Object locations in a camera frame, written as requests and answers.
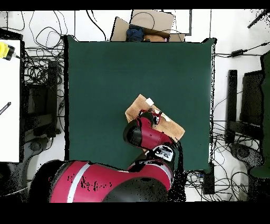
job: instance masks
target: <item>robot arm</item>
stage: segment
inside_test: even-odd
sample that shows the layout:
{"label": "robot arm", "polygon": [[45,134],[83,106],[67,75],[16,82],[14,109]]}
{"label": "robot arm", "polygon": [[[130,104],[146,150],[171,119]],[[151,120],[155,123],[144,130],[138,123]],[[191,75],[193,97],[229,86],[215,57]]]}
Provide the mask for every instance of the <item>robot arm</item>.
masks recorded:
{"label": "robot arm", "polygon": [[[126,171],[89,161],[51,161],[36,173],[30,202],[185,201],[181,145],[153,130],[155,120],[147,111],[124,130],[126,142],[149,149]],[[173,171],[175,150],[180,155]]]}

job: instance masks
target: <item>green table surface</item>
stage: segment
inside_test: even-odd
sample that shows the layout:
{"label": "green table surface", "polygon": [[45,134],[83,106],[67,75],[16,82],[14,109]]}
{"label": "green table surface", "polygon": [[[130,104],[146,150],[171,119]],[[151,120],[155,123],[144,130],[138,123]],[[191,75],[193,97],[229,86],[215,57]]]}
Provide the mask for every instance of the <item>green table surface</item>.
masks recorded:
{"label": "green table surface", "polygon": [[69,159],[126,169],[141,154],[123,140],[139,94],[182,126],[184,169],[208,169],[211,53],[205,43],[69,41]]}

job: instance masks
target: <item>cardboard piece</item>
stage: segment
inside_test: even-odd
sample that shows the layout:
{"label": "cardboard piece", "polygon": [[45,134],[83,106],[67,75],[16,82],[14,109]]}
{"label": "cardboard piece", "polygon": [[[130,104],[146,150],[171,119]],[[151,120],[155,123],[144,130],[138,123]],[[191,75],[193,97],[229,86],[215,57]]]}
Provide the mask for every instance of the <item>cardboard piece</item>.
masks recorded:
{"label": "cardboard piece", "polygon": [[[119,17],[115,18],[110,41],[126,41],[129,24],[143,27],[145,35],[152,34],[169,38],[174,19],[175,16],[170,13],[155,10],[133,10],[130,23]],[[180,34],[181,40],[184,41],[185,38],[182,36],[183,34]],[[177,35],[177,38],[173,38],[170,42],[181,42],[181,40]]]}
{"label": "cardboard piece", "polygon": [[169,42],[183,42],[185,40],[185,33],[171,33]]}
{"label": "cardboard piece", "polygon": [[[138,116],[140,110],[142,109],[148,110],[151,107],[160,111],[160,109],[158,109],[155,105],[149,106],[146,100],[147,99],[140,94],[132,103],[132,105],[126,110],[125,115],[128,123],[135,119]],[[174,139],[176,142],[180,140],[185,133],[185,130],[180,125],[175,123],[172,119],[167,122],[164,117],[160,118],[160,122],[158,125],[153,125],[153,129],[158,130],[159,132],[164,132],[166,135],[172,137],[172,139]]]}

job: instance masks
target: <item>white paper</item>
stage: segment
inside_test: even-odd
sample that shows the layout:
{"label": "white paper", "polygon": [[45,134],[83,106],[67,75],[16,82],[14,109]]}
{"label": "white paper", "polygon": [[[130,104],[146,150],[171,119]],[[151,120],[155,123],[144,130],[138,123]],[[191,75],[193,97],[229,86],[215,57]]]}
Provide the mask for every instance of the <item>white paper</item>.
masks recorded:
{"label": "white paper", "polygon": [[[0,40],[15,47],[20,55],[20,41]],[[0,59],[0,109],[11,105],[0,115],[0,162],[19,162],[20,137],[20,60]]]}
{"label": "white paper", "polygon": [[148,98],[146,100],[146,103],[149,105],[149,106],[152,106],[154,104],[154,102],[151,100],[151,98]]}

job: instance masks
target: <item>black cable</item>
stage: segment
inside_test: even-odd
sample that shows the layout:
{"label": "black cable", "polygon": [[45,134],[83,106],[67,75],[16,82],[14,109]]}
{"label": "black cable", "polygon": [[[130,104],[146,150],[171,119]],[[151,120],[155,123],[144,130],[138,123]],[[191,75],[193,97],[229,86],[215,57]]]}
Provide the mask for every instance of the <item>black cable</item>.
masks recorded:
{"label": "black cable", "polygon": [[153,28],[154,28],[154,26],[155,26],[155,19],[154,19],[154,17],[153,17],[150,13],[147,13],[147,12],[140,12],[140,13],[135,14],[135,15],[131,18],[130,24],[131,24],[131,21],[133,20],[133,18],[134,18],[135,16],[141,14],[141,13],[148,14],[148,15],[150,15],[150,16],[153,18],[153,27],[151,28],[151,30],[153,30]]}
{"label": "black cable", "polygon": [[0,27],[0,28],[1,28],[1,29],[6,28],[7,30],[10,29],[10,30],[16,30],[16,31],[23,31],[24,28],[25,28],[25,22],[24,22],[24,17],[23,17],[23,11],[21,11],[21,14],[22,14],[22,18],[23,18],[23,28],[22,28],[22,29],[18,30],[18,29],[14,29],[14,28],[8,27],[8,13],[7,13],[7,19],[6,19],[6,23],[7,23],[7,24],[6,24],[6,27]]}
{"label": "black cable", "polygon": [[259,46],[266,46],[266,45],[268,45],[268,44],[270,44],[270,41],[269,41],[269,42],[266,42],[266,43],[262,43],[262,44],[260,44],[260,45],[258,45],[258,46],[255,46],[255,47],[250,48],[250,49],[245,50],[245,51],[250,51],[250,50],[252,50],[252,49],[258,48]]}
{"label": "black cable", "polygon": [[[60,44],[60,42],[61,42],[61,36],[62,36],[61,23],[60,23],[60,20],[59,20],[59,18],[58,18],[58,16],[57,16],[56,12],[53,11],[53,13],[55,14],[55,16],[56,16],[56,18],[57,18],[57,20],[58,20],[58,23],[59,23],[60,33],[59,33],[56,29],[52,28],[51,26],[47,26],[47,27],[45,27],[44,29],[42,29],[42,30],[38,33],[38,35],[36,36],[36,38],[34,37],[33,31],[32,31],[32,29],[31,29],[31,27],[30,27],[31,21],[32,21],[33,16],[34,16],[34,13],[35,13],[35,11],[33,11],[32,17],[31,17],[31,19],[30,19],[30,21],[29,21],[29,25],[28,25],[28,26],[29,26],[29,29],[30,29],[30,31],[31,31],[31,34],[32,34],[34,43],[37,44],[37,45],[39,45],[40,47],[42,47],[43,50],[51,50],[51,49],[54,49],[55,47],[57,47],[57,46]],[[55,46],[50,47],[50,48],[48,48],[48,47],[46,47],[46,46],[40,44],[40,43],[37,41],[38,36],[39,36],[44,30],[46,30],[46,29],[52,29],[56,34],[58,34],[58,35],[60,36],[58,43],[57,43]]]}
{"label": "black cable", "polygon": [[231,186],[232,186],[233,194],[234,194],[235,198],[237,199],[237,201],[240,201],[240,199],[235,195],[234,188],[233,188],[233,177],[234,177],[234,175],[236,175],[236,174],[238,174],[238,173],[242,173],[242,174],[246,175],[247,177],[249,177],[249,176],[248,176],[248,174],[245,173],[245,172],[238,171],[238,172],[234,173],[234,174],[231,176],[231,178],[230,178],[230,184],[231,184]]}
{"label": "black cable", "polygon": [[54,138],[52,138],[51,146],[50,146],[49,148],[47,148],[46,150],[49,150],[49,149],[52,147],[52,145],[53,145],[53,139],[54,139]]}
{"label": "black cable", "polygon": [[[241,93],[241,92],[243,92],[243,91],[240,91],[240,92],[238,92],[237,94],[239,94],[239,93]],[[226,97],[224,100],[226,100],[228,97]],[[221,102],[223,102],[224,100],[222,100],[222,101],[220,101],[217,105],[219,105]],[[213,112],[215,111],[215,109],[216,109],[216,107],[217,107],[217,105],[214,107],[214,110],[213,110]]]}
{"label": "black cable", "polygon": [[95,24],[95,26],[103,33],[104,37],[105,37],[105,41],[107,41],[106,35],[104,33],[104,31],[93,21],[93,19],[90,17],[88,11],[86,10],[87,16],[89,17],[89,19],[92,21],[93,24]]}
{"label": "black cable", "polygon": [[94,12],[93,12],[93,10],[91,10],[91,13],[92,13],[92,15],[93,15],[93,18],[95,19],[95,16],[94,16]]}

